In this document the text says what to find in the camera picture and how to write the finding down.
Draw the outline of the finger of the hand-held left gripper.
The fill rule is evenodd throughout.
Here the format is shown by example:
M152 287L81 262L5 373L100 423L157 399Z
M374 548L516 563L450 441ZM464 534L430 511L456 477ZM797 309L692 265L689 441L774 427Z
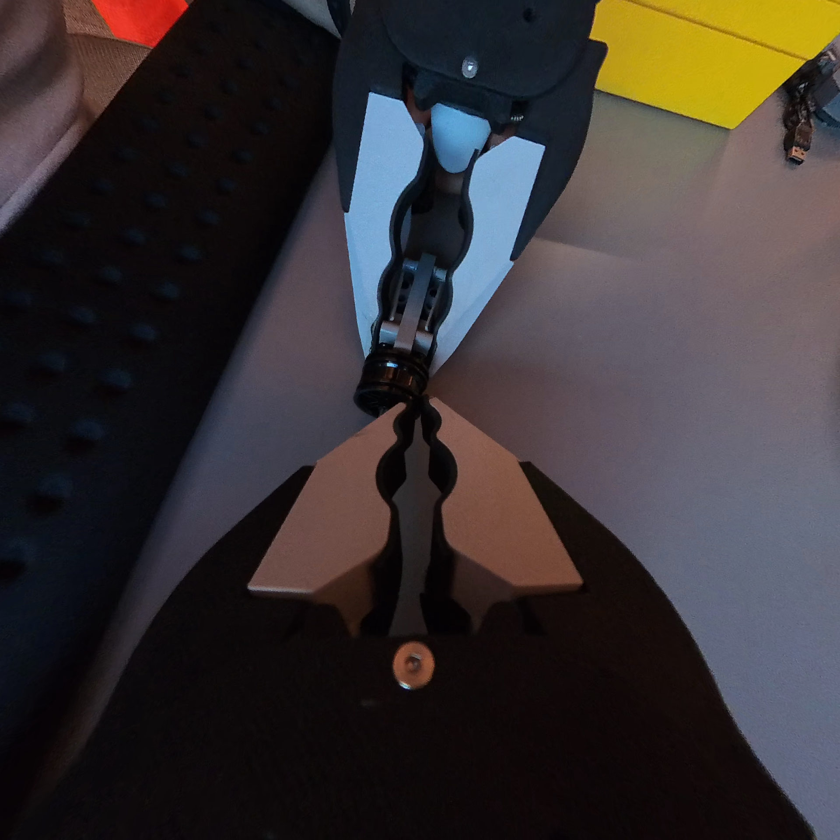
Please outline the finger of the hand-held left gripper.
M465 179L465 252L451 272L451 302L437 330L432 368L457 349L512 267L544 152L542 144L512 136L472 164Z
M371 92L350 210L344 215L356 319L369 353L382 319L382 286L402 261L406 195L421 173L426 136L402 100Z

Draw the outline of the grey electronic module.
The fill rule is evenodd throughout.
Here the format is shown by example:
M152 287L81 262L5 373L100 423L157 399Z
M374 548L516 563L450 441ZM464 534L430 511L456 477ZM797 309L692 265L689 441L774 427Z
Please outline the grey electronic module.
M834 55L824 57L812 88L813 112L826 126L839 129L839 61Z

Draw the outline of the yellow plastic bin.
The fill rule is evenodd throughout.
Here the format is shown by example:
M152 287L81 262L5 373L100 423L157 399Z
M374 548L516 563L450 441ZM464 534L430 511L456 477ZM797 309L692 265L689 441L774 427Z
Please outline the yellow plastic bin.
M838 30L838 2L601 1L596 87L733 129Z

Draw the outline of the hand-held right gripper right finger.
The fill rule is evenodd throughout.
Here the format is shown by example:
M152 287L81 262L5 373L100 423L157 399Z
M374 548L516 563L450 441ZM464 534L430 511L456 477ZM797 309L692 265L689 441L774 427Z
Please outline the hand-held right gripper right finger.
M518 459L437 398L425 402L434 507L425 619L477 629L496 603L576 592L580 573Z

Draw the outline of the person's white sweatshirt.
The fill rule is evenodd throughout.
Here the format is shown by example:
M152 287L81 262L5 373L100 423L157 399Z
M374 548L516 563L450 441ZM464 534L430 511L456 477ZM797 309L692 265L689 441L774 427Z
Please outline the person's white sweatshirt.
M1 229L148 55L90 1L1 2Z

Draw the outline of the orange cloth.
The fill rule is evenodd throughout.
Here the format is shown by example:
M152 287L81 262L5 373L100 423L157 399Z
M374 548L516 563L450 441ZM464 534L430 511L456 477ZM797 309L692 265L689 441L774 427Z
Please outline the orange cloth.
M141 46L157 46L188 8L188 2L92 1L112 34Z

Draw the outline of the grey toy brick assembly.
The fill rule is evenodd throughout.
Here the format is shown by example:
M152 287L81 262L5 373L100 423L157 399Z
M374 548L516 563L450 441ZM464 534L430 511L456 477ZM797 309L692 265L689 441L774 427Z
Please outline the grey toy brick assembly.
M404 259L392 274L381 294L381 317L353 396L363 412L378 417L425 393L450 291L446 268L428 253Z

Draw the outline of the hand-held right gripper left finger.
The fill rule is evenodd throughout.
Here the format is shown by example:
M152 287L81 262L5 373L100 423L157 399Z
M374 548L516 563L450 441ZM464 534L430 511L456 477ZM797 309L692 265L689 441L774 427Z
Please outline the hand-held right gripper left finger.
M393 497L413 430L414 410L400 403L320 458L249 592L331 605L352 634L385 634L403 567Z

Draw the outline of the black perforated panel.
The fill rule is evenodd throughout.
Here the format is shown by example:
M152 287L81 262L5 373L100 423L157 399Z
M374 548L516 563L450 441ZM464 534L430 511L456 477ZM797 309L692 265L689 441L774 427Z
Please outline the black perforated panel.
M338 41L200 1L2 239L2 837L331 137Z

